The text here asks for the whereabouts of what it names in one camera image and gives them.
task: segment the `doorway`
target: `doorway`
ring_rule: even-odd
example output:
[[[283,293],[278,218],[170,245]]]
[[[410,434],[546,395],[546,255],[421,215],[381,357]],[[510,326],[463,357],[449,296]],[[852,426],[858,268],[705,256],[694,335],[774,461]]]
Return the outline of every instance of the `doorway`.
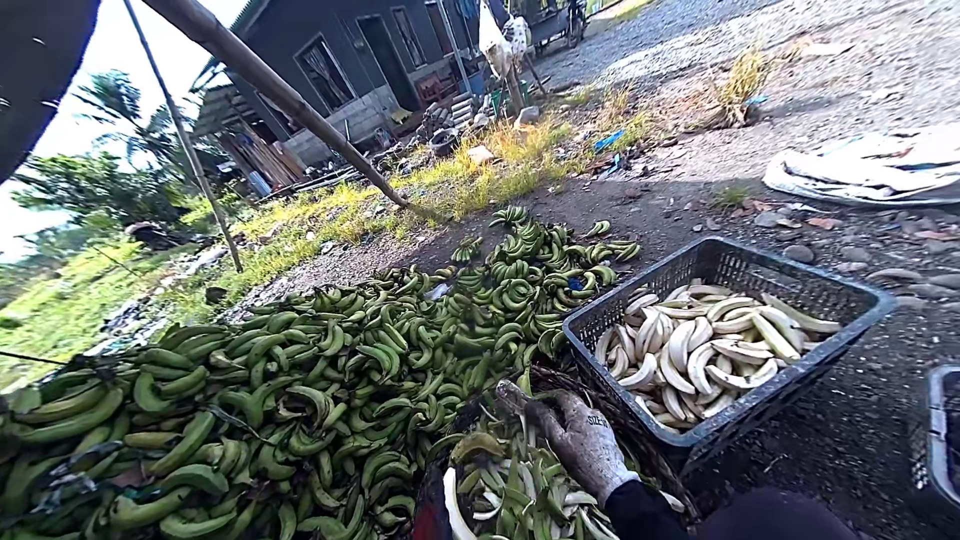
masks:
[[[394,92],[396,102],[404,109],[419,110],[420,100],[417,99],[414,86],[410,84],[407,71],[396,53],[393,42],[390,41],[390,34],[387,33],[387,25],[384,24],[383,18],[380,15],[362,17],[357,19],[357,24],[370,45],[370,50],[380,66],[380,71],[383,72],[384,79]]]

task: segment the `dark wall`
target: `dark wall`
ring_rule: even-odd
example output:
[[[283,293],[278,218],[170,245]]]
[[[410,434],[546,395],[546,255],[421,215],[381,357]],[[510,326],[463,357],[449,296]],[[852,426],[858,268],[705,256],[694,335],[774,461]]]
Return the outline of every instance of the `dark wall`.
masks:
[[[256,90],[251,86],[247,81],[242,77],[234,73],[232,70],[228,69],[225,71],[227,76],[233,84],[237,87],[237,90],[243,95],[244,99],[247,100],[247,104],[251,106],[253,110],[256,111],[256,114],[262,118],[268,126],[270,126],[270,131],[274,132],[276,138],[280,140],[286,140],[290,138],[290,135],[285,127],[280,124],[280,121],[271,114],[270,108],[267,107],[263,100],[257,95]]]
[[[453,2],[447,2],[451,26],[457,35],[458,43],[463,45],[466,42],[463,22],[455,11]],[[442,59],[440,43],[430,24],[423,0],[273,0],[241,38],[299,91],[310,105],[327,116],[331,110],[308,82],[294,56],[317,35],[323,35],[358,97],[378,86],[386,85],[370,47],[363,41],[356,19],[361,16],[380,15],[386,23],[404,68],[410,73],[416,68],[403,44],[391,11],[397,7],[406,9],[427,63]],[[364,46],[359,49],[354,45],[358,40],[364,42]],[[250,101],[256,101],[251,99],[249,89],[245,91],[241,88],[241,91],[244,91]]]

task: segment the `dark sleeve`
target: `dark sleeve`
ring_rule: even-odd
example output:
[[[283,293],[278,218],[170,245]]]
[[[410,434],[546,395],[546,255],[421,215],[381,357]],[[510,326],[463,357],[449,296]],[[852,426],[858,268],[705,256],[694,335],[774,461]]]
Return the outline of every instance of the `dark sleeve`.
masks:
[[[637,480],[614,489],[604,512],[620,540],[689,540],[666,499]]]

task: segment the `palm tree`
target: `palm tree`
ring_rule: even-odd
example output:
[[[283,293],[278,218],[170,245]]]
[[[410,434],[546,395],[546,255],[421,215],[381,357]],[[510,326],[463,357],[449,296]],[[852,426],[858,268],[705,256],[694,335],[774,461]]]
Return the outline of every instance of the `palm tree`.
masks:
[[[91,114],[82,114],[82,117],[113,126],[118,122],[126,123],[132,128],[132,134],[112,132],[100,135],[94,140],[95,145],[123,141],[127,144],[127,161],[138,153],[147,152],[153,155],[161,169],[196,184],[180,140],[173,131],[167,107],[161,105],[144,122],[140,111],[140,89],[131,83],[129,75],[117,70],[95,73],[90,76],[90,86],[80,86],[80,93],[74,95],[95,110]],[[197,153],[208,176],[216,178],[216,163],[222,161],[223,153],[214,147],[198,148]]]

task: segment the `tarp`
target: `tarp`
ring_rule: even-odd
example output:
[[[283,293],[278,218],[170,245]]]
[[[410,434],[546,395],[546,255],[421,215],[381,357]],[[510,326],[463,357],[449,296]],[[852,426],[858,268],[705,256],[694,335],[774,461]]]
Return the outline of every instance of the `tarp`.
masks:
[[[809,153],[780,152],[763,182],[860,207],[960,203],[960,123],[844,138]]]
[[[0,183],[34,149],[70,86],[100,0],[0,2]]]

